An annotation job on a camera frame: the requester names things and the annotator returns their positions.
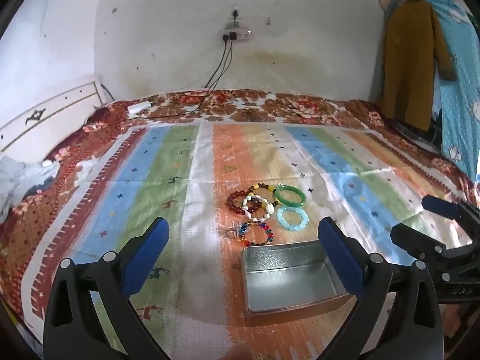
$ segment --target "light blue beaded bracelet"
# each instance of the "light blue beaded bracelet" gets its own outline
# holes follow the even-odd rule
[[[289,224],[283,217],[283,212],[284,211],[293,211],[296,212],[298,215],[301,217],[301,222],[298,225],[291,225]],[[283,206],[277,210],[277,220],[282,225],[285,229],[290,230],[290,231],[300,231],[305,228],[307,225],[309,218],[308,214],[305,212],[303,208],[300,207],[288,207],[288,206]]]

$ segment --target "brown coat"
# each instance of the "brown coat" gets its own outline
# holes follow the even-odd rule
[[[440,77],[457,79],[437,14],[426,1],[406,0],[393,12],[385,32],[383,116],[429,129],[435,62]]]

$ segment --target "blue stripe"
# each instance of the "blue stripe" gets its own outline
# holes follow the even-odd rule
[[[287,127],[287,131],[302,144],[315,162],[325,169],[347,204],[356,212],[379,252],[390,263],[411,265],[413,258],[392,243],[390,230],[399,220],[358,176],[355,168],[304,127]]]
[[[117,177],[110,181],[113,186],[98,203],[102,207],[96,211],[97,217],[91,218],[82,230],[88,234],[86,240],[80,245],[80,250],[71,256],[76,264],[97,261],[105,252],[115,250],[125,230],[130,207],[135,203],[137,192],[170,129],[168,126],[149,128]]]

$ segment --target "cable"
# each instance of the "cable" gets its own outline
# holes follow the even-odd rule
[[[112,98],[112,100],[115,101],[115,98],[112,96],[112,94],[110,93],[109,89],[108,89],[105,85],[103,85],[103,84],[100,84],[100,85],[102,86],[103,89],[105,89],[105,90],[107,91],[107,93],[110,95],[110,97]]]
[[[167,116],[137,116],[137,117],[132,117],[130,118],[129,120],[133,120],[133,119],[148,119],[148,120],[155,120],[155,119],[164,119],[166,117],[179,117],[179,116],[185,116],[185,115],[189,115],[189,114],[192,114],[193,112],[197,112],[197,111],[200,111],[201,109],[201,106],[203,104],[203,102],[206,100],[206,98],[215,90],[215,88],[217,87],[218,85],[218,82],[220,81],[220,79],[225,75],[225,73],[227,72],[227,70],[229,69],[231,63],[232,63],[232,58],[233,58],[233,53],[232,53],[232,47],[233,47],[233,40],[230,41],[230,49],[229,49],[229,52],[228,54],[226,55],[226,58],[225,58],[225,61],[223,61],[223,67],[222,67],[222,71],[220,72],[220,76],[212,83],[212,85],[210,85],[210,87],[208,88],[208,91],[206,93],[206,95],[203,97],[203,99],[201,100],[201,102],[197,105],[197,107],[191,111],[185,111],[185,112],[182,112],[180,114],[176,114],[176,115],[167,115]],[[227,64],[227,59],[229,58],[229,55],[230,55],[230,62],[228,64],[228,66],[226,66],[225,68],[225,65]]]
[[[213,80],[213,77],[215,76],[215,74],[217,74],[218,69],[220,69],[220,66],[222,65],[223,57],[225,56],[225,51],[227,51],[227,40],[229,39],[229,36],[228,36],[228,35],[224,35],[224,38],[225,38],[225,37],[226,37],[226,40],[224,39],[224,41],[225,41],[225,47],[223,48],[222,59],[220,59],[220,63],[218,64],[217,69],[213,72],[212,76],[210,77],[210,79],[208,80],[207,84],[205,85],[205,88],[208,88],[208,84]]]

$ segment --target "coat sleeve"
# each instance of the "coat sleeve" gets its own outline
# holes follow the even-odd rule
[[[448,47],[443,37],[442,26],[434,9],[430,6],[431,24],[433,26],[433,49],[438,73],[444,80],[457,80],[457,73],[448,52]]]

